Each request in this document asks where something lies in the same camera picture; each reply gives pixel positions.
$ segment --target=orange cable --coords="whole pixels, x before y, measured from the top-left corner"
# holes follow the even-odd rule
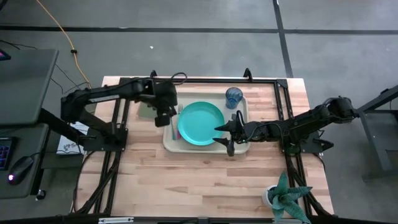
[[[69,38],[68,34],[64,31],[64,29],[62,28],[62,26],[58,23],[58,21],[51,15],[51,13],[43,6],[43,4],[39,1],[36,0],[38,4],[40,4],[40,6],[42,6],[42,8],[44,9],[44,11],[51,17],[52,20],[54,20],[54,22],[58,25],[58,27],[61,29],[61,31],[63,32],[63,34],[65,34],[65,36],[67,37],[67,39],[69,40],[70,43],[70,47],[72,48],[72,50],[76,50],[75,46],[72,43],[72,40]],[[89,88],[93,88],[91,86],[91,83],[88,81],[86,75],[83,73],[83,71],[80,69],[79,63],[77,61],[77,55],[76,52],[72,52],[74,58],[75,58],[75,63],[76,63],[76,67],[79,70],[80,74],[83,76],[83,78],[86,80],[88,87]]]

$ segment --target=aloe plant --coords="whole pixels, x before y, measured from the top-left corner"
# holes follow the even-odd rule
[[[304,214],[304,211],[294,201],[308,194],[312,187],[293,187],[289,188],[287,184],[286,173],[283,172],[278,181],[278,185],[268,190],[268,199],[272,204],[272,212],[275,216],[275,222],[278,222],[286,211],[292,217],[311,224],[311,221]]]

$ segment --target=white pot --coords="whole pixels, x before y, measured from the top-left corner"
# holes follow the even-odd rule
[[[271,186],[267,187],[267,188],[266,188],[266,191],[264,191],[264,193],[262,194],[262,202],[263,202],[265,205],[267,205],[268,207],[270,207],[270,208],[271,208],[271,206],[272,206],[272,203],[271,203],[271,202],[269,201],[269,199],[268,199],[268,190],[271,189],[271,188],[273,188],[273,187],[276,187],[276,185],[271,185]]]

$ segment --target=wooden table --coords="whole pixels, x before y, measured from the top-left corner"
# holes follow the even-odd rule
[[[103,85],[115,85],[120,77],[104,77]],[[288,79],[294,115],[308,111],[304,81]],[[231,84],[186,83],[183,91],[225,92]],[[272,85],[238,84],[249,104],[251,121],[278,119]],[[251,143],[244,155],[228,157],[214,154],[178,154],[164,149],[163,128],[154,121],[138,117],[139,103],[131,103],[127,128],[129,136],[119,166],[113,200],[113,216],[135,217],[233,217],[272,218],[261,195],[276,184],[286,170],[279,143]],[[114,101],[99,103],[95,115],[111,121]],[[100,179],[103,152],[94,153],[86,162],[78,186],[80,208],[93,193]],[[321,162],[312,154],[302,154],[308,186],[323,205],[333,213]],[[105,189],[103,206],[108,190]]]

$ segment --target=gray floor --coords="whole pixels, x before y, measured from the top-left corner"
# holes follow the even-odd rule
[[[275,29],[271,0],[43,0],[64,26],[222,27]],[[280,0],[286,29],[398,29],[398,2],[390,0]],[[13,0],[0,12],[0,24],[54,26],[33,0]],[[94,86],[105,75],[240,77],[249,67],[256,77],[286,77],[278,34],[94,33],[71,32],[80,65]],[[78,74],[60,32],[0,31],[0,39],[59,49],[58,64],[75,82]],[[330,96],[350,97],[361,106],[398,84],[398,35],[286,35],[295,78],[304,78],[311,106]],[[12,52],[10,46],[0,48]],[[64,89],[73,85],[55,70]],[[45,107],[59,114],[59,87],[51,83]],[[393,108],[398,102],[393,101]],[[335,147],[325,153],[326,176],[335,213],[341,217],[396,222],[398,179],[364,183],[361,175],[377,161],[359,120],[330,125],[324,139]],[[68,212],[77,170],[46,174],[46,200],[0,201],[1,219],[41,217]]]

